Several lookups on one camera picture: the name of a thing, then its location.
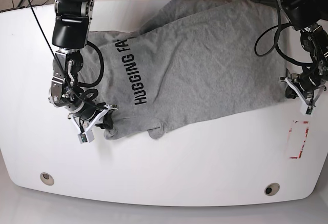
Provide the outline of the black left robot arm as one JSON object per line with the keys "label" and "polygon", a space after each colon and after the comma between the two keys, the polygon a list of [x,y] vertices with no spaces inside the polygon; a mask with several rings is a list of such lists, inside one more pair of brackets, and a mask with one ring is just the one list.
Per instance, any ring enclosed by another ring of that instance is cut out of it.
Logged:
{"label": "black left robot arm", "polygon": [[300,44],[309,53],[311,62],[303,63],[285,55],[278,46],[277,53],[287,62],[302,68],[302,73],[292,73],[284,78],[287,83],[286,98],[300,98],[301,113],[311,115],[316,101],[326,89],[327,82],[327,32],[319,20],[327,19],[327,0],[277,0],[288,22],[283,30],[292,27],[300,32]]}

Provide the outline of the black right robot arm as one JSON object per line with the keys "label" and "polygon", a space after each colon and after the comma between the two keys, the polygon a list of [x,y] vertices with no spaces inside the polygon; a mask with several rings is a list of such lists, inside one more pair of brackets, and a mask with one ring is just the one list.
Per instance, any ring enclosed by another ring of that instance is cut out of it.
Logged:
{"label": "black right robot arm", "polygon": [[[115,105],[97,103],[98,90],[105,63],[100,49],[88,41],[95,0],[55,0],[55,26],[52,45],[58,50],[54,53],[53,77],[49,101],[55,107],[69,111],[68,118],[77,128],[80,143],[94,140],[93,127],[107,127],[107,114],[116,110]],[[91,47],[98,55],[100,73],[92,83],[79,81],[79,72],[84,60],[81,49]]]}

